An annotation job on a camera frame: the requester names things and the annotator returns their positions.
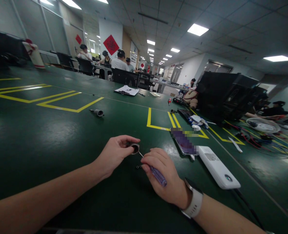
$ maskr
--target black machine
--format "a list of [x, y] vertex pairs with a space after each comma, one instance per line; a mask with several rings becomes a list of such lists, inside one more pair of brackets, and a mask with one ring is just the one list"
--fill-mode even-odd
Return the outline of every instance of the black machine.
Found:
[[205, 72], [196, 88], [197, 108], [212, 121], [238, 121], [266, 93], [257, 84], [240, 73]]

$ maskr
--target black cable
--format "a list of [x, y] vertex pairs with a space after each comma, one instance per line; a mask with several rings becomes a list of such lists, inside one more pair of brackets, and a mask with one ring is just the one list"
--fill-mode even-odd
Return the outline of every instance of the black cable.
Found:
[[249, 203], [247, 202], [247, 200], [244, 198], [243, 194], [239, 191], [239, 189], [234, 189], [235, 193], [240, 197], [240, 199], [242, 199], [242, 201], [246, 204], [246, 206], [248, 207], [248, 209], [250, 210], [251, 214], [253, 215], [253, 217], [256, 219], [256, 221], [258, 222], [260, 228], [262, 230], [265, 231], [259, 217], [257, 216], [257, 214], [255, 213], [255, 211], [250, 207]]

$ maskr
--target person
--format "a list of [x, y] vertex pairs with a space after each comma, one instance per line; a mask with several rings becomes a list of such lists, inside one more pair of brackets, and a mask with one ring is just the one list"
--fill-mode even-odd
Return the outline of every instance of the person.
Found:
[[[108, 178], [123, 159], [133, 153], [129, 142], [139, 143], [140, 139], [127, 135], [112, 137], [92, 163], [0, 200], [0, 233], [35, 233], [82, 194]], [[163, 200], [182, 210], [190, 206], [193, 193], [178, 176], [173, 161], [163, 149], [151, 149], [141, 162], [153, 189]], [[156, 180], [149, 165], [163, 174], [166, 187]], [[198, 214], [192, 218], [207, 233], [265, 234], [251, 221], [206, 194], [202, 195]]]
[[111, 60], [111, 67], [129, 71], [129, 68], [127, 64], [124, 62], [124, 59], [125, 59], [124, 50], [119, 49], [117, 52], [117, 58]]
[[285, 112], [283, 105], [285, 105], [285, 104], [286, 103], [284, 101], [273, 102], [273, 107], [263, 109], [263, 113], [261, 116], [283, 115]]
[[106, 50], [104, 50], [102, 55], [104, 56], [104, 58], [102, 58], [100, 61], [98, 61], [98, 63], [102, 63], [105, 65], [111, 65], [111, 59], [108, 55], [108, 52]]
[[127, 62], [127, 66], [129, 68], [129, 71], [130, 72], [135, 72], [135, 73], [138, 73], [138, 70], [136, 70], [134, 68], [134, 66], [131, 64], [131, 59], [130, 58], [126, 58], [125, 61]]
[[87, 60], [92, 61], [92, 54], [88, 53], [88, 47], [84, 44], [81, 44], [80, 49], [82, 49], [82, 51], [80, 51], [80, 53], [77, 55], [77, 57], [81, 58], [81, 59], [87, 59]]

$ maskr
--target red diamond banner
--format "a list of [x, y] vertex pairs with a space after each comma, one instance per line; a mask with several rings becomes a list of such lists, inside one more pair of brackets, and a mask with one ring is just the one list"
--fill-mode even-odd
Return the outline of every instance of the red diamond banner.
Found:
[[119, 46], [112, 35], [110, 35], [103, 44], [111, 55], [113, 55], [119, 49]]
[[76, 36], [76, 41], [79, 43], [79, 45], [81, 44], [81, 42], [82, 42], [82, 40], [81, 40], [81, 38], [79, 37], [79, 35], [77, 34], [77, 36]]

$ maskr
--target white container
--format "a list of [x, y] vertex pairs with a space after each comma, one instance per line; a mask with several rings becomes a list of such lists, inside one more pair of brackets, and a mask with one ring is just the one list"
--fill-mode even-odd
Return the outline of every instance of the white container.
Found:
[[35, 44], [29, 44], [27, 42], [23, 42], [29, 57], [35, 68], [45, 69], [44, 63], [42, 61], [41, 55], [39, 53], [38, 46]]

